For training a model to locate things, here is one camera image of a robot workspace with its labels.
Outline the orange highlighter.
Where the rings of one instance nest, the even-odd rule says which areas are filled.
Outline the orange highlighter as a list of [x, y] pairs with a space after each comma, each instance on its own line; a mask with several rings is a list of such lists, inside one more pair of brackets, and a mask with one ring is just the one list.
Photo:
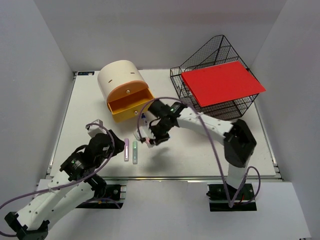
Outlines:
[[155, 146], [154, 140], [148, 137], [145, 138], [145, 144], [148, 146], [148, 148], [152, 148]]

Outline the round cream drawer organizer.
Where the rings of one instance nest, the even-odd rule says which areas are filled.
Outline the round cream drawer organizer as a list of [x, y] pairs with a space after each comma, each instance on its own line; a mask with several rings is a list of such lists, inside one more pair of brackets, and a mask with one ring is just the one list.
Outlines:
[[98, 86], [116, 123], [131, 119], [153, 100], [149, 85], [129, 60], [118, 60], [104, 66], [97, 75]]

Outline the red folder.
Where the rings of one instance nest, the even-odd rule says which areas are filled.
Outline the red folder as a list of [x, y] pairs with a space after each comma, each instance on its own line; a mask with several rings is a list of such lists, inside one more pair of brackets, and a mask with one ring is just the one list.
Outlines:
[[201, 107], [266, 91], [240, 61], [185, 71], [181, 77]]

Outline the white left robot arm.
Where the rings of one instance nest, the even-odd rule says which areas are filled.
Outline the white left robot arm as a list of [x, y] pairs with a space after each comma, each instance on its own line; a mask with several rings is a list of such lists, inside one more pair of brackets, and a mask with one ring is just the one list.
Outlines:
[[120, 200], [113, 189], [95, 171], [123, 152], [125, 142], [112, 130], [97, 133], [88, 144], [81, 145], [61, 164], [47, 188], [35, 193], [34, 199], [4, 220], [19, 240], [44, 240], [49, 229], [78, 206], [90, 202]]

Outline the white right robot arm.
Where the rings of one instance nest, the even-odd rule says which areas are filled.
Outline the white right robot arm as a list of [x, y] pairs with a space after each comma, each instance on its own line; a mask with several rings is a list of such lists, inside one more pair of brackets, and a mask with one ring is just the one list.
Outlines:
[[257, 145], [244, 120], [220, 120], [197, 112], [181, 102], [167, 105], [159, 99], [151, 103], [148, 111], [159, 120], [157, 124], [149, 126], [151, 145], [157, 146], [167, 141], [170, 137], [169, 131], [173, 127], [188, 129], [219, 142], [228, 162], [226, 195], [233, 200], [243, 195], [242, 184], [246, 181], [248, 164]]

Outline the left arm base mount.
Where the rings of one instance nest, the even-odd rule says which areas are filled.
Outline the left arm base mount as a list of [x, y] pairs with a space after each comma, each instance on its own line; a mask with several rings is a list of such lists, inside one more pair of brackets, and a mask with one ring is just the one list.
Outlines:
[[121, 209], [126, 198], [127, 186], [107, 184], [104, 195], [100, 194], [77, 206], [78, 209]]

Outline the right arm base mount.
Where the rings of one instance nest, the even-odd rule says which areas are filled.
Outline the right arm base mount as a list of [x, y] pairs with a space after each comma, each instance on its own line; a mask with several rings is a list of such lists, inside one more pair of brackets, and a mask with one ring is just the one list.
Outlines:
[[233, 207], [229, 207], [224, 185], [208, 184], [206, 195], [209, 201], [210, 212], [255, 212], [257, 205], [255, 200], [250, 201], [254, 197], [254, 189], [251, 183], [246, 183], [235, 198]]

